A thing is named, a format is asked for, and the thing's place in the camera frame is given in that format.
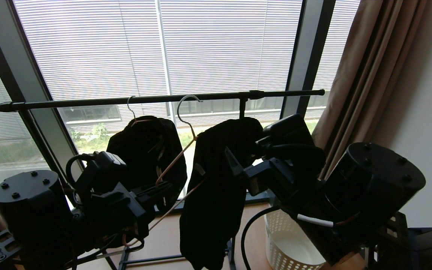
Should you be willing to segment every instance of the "wooden floor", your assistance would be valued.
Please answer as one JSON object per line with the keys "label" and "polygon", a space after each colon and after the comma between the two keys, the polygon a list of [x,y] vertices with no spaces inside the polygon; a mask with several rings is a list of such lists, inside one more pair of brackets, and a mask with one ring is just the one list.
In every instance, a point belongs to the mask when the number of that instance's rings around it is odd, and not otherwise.
{"label": "wooden floor", "polygon": [[[267,204],[249,205],[245,207],[243,217],[241,219],[240,231],[236,237],[236,252],[235,262],[237,270],[245,270],[245,265],[241,256],[240,240],[241,232],[248,220],[257,212],[269,207]],[[139,260],[143,258],[154,258],[161,256],[171,256],[180,254],[179,250],[179,215],[171,215],[166,217],[158,224],[145,238],[145,247],[142,250],[131,253],[129,260]],[[247,259],[252,270],[270,270],[271,267],[266,259],[266,230],[264,227],[264,219],[261,217],[253,223],[246,236],[246,251]],[[120,255],[113,256],[113,261],[117,266],[120,260]],[[325,265],[323,270],[361,270],[364,267],[362,258],[357,255],[349,259],[342,265],[331,268]],[[184,260],[175,260],[169,262],[146,263],[134,266],[128,266],[127,269],[141,270],[191,270],[191,264]],[[228,257],[225,258],[224,270],[229,270]],[[110,267],[104,259],[85,263],[78,266],[78,270],[110,270]]]}

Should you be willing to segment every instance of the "screw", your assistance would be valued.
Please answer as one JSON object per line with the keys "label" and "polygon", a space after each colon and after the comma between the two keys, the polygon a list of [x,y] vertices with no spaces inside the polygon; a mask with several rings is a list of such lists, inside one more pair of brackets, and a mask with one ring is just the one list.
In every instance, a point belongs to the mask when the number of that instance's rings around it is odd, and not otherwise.
{"label": "screw", "polygon": [[408,160],[405,157],[399,157],[397,161],[399,162],[399,164],[405,164],[406,162],[408,162]]}
{"label": "screw", "polygon": [[411,177],[411,175],[409,175],[409,174],[403,175],[403,181],[405,181],[405,182],[411,182],[411,180],[413,180],[413,178]]}

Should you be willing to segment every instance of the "perforated basket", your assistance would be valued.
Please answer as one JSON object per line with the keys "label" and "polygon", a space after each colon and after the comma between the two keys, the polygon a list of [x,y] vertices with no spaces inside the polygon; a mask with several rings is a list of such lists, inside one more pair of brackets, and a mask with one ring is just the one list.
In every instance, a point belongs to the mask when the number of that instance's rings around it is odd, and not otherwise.
{"label": "perforated basket", "polygon": [[264,216],[266,257],[274,270],[317,270],[324,258],[301,227],[285,212]]}

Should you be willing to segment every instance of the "clothing rack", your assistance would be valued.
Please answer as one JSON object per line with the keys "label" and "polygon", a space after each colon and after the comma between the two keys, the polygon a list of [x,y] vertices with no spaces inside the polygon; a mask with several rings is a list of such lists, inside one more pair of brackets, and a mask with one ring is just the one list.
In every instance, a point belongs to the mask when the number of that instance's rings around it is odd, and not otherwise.
{"label": "clothing rack", "polygon": [[[249,99],[262,99],[268,97],[296,97],[296,96],[323,96],[324,89],[321,90],[304,90],[304,91],[276,91],[276,92],[264,92],[259,90],[237,92],[237,93],[215,93],[215,94],[195,94],[197,98],[202,101],[209,101],[215,99],[239,99],[240,100],[240,114],[239,117],[245,116],[246,102]],[[41,102],[4,102],[0,103],[0,112],[9,113],[14,111],[20,111],[23,118],[29,118],[29,123],[35,124],[34,119],[31,117],[29,110],[32,109],[46,109],[46,108],[64,108],[64,107],[77,107],[77,106],[97,106],[97,105],[116,105],[116,104],[142,104],[142,103],[163,103],[163,102],[178,102],[185,94],[179,94],[175,96],[149,96],[149,97],[119,97],[113,99],[79,99],[79,100],[50,100]],[[194,101],[193,97],[187,98],[187,101]],[[44,138],[41,133],[33,133],[35,141],[43,141]],[[229,268],[236,270],[236,264],[234,260],[235,254],[236,237],[233,237],[228,241],[226,252],[228,253]],[[121,255],[119,267],[117,268],[111,258],[106,257],[106,261],[112,270],[126,270],[127,265],[139,264],[139,263],[150,263],[155,261],[163,260],[176,260],[183,258],[182,255],[173,256],[162,256],[156,258],[147,258],[139,260],[128,260],[129,252],[128,248],[125,247]]]}

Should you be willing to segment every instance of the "metal hook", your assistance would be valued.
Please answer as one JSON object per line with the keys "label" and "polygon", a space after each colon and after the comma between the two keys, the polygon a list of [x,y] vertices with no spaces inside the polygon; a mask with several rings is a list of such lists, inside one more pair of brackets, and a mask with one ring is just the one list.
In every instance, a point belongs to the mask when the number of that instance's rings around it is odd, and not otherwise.
{"label": "metal hook", "polygon": [[135,98],[135,97],[136,96],[130,96],[130,97],[128,97],[127,98],[127,102],[126,102],[127,108],[131,111],[133,118],[136,118],[136,115],[134,114],[134,111],[131,108],[129,108],[129,100],[132,99],[132,98]]}
{"label": "metal hook", "polygon": [[182,103],[185,99],[187,99],[187,98],[194,98],[194,99],[196,99],[198,102],[203,102],[203,101],[200,100],[197,96],[194,96],[193,94],[187,94],[186,96],[184,96],[184,97],[180,100],[180,102],[178,103],[178,109],[176,110],[176,112],[178,113],[178,118],[180,119],[180,121],[189,125],[189,128],[191,128],[192,137],[193,137],[193,138],[196,138],[196,134],[194,133],[194,129],[192,128],[192,125],[191,125],[189,122],[186,122],[185,120],[182,120],[182,119],[181,119],[181,116],[180,116],[180,106],[181,106],[181,103]]}

